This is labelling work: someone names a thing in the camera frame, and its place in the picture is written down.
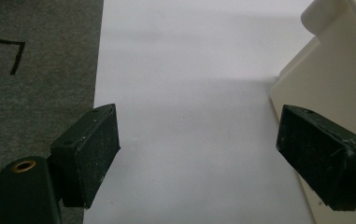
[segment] white paper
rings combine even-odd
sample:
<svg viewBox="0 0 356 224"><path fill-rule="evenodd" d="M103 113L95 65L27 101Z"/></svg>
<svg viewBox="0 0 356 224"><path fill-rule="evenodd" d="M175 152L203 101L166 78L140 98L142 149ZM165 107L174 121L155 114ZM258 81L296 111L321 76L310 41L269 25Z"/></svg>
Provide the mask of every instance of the white paper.
<svg viewBox="0 0 356 224"><path fill-rule="evenodd" d="M311 1L105 1L94 106L121 151L85 223L311 223L269 99Z"/></svg>

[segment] gray carpet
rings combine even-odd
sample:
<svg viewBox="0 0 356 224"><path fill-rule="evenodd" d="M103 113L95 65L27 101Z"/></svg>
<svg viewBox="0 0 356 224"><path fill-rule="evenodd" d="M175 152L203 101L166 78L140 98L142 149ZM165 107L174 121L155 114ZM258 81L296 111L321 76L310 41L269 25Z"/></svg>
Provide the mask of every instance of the gray carpet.
<svg viewBox="0 0 356 224"><path fill-rule="evenodd" d="M47 158L93 108L102 8L102 0L0 0L0 170ZM82 209L63 209L63 220L82 222Z"/></svg>

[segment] textured rubber pad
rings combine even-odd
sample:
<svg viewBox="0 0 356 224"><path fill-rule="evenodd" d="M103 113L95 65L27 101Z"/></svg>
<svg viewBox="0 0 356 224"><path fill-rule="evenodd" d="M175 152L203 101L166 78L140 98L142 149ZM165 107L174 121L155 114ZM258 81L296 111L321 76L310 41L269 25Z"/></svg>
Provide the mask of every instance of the textured rubber pad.
<svg viewBox="0 0 356 224"><path fill-rule="evenodd" d="M52 143L49 161L61 174L65 206L91 207L119 150L115 105L88 112Z"/></svg>
<svg viewBox="0 0 356 224"><path fill-rule="evenodd" d="M355 133L311 110L284 105L277 149L326 205L355 210Z"/></svg>

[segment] white plastic container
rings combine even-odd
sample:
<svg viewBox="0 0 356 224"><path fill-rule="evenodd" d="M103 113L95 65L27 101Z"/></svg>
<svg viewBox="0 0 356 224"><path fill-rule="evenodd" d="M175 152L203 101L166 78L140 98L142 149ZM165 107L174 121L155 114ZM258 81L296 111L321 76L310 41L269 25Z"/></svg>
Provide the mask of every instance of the white plastic container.
<svg viewBox="0 0 356 224"><path fill-rule="evenodd" d="M315 36L271 90L278 117L283 105L298 105L356 133L356 0L315 0L302 23ZM356 223L356 212L333 212L302 182L318 224Z"/></svg>

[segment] black marker line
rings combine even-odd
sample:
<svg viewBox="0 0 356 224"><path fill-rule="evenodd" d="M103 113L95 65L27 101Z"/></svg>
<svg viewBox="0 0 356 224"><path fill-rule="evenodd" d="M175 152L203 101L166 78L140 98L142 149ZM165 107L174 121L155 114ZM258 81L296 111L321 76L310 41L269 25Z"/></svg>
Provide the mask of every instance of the black marker line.
<svg viewBox="0 0 356 224"><path fill-rule="evenodd" d="M20 62L21 62L23 50L25 49L25 42L0 39L0 44L5 44L5 45L13 44L13 45L20 46L20 49L18 50L18 54L15 56L14 66L12 66L11 72L9 73L10 75L15 76L15 73L17 72L18 66L20 65Z"/></svg>

